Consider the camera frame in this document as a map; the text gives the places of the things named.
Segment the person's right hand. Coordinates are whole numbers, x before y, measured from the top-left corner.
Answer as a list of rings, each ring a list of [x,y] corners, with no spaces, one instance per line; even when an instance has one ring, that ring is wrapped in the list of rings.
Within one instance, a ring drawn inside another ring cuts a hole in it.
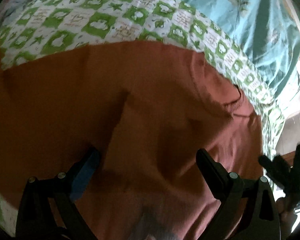
[[[290,199],[280,197],[276,201],[277,212],[280,220],[281,239],[286,239],[292,232],[292,227],[296,222],[297,215],[293,210],[289,210]]]

